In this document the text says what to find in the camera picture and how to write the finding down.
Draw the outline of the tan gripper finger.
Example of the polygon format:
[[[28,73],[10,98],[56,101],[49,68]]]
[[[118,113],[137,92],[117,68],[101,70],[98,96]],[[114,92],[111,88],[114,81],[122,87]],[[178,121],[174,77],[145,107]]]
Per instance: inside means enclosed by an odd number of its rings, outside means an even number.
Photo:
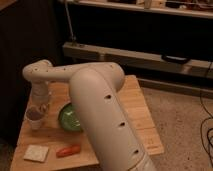
[[[42,113],[47,113],[48,110],[49,110],[49,105],[48,105],[48,104],[42,104],[42,105],[40,106],[40,111],[41,111]]]
[[[35,107],[32,107],[28,110],[28,117],[30,119],[40,119],[42,114]]]

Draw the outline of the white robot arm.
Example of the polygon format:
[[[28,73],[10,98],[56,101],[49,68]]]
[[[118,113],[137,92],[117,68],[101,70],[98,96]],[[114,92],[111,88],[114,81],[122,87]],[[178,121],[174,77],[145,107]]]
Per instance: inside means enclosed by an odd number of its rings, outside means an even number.
[[[53,66],[40,60],[23,68],[32,85],[32,100],[50,100],[48,84],[65,82],[77,119],[86,133],[103,171],[157,171],[145,150],[117,92],[125,74],[114,62]]]

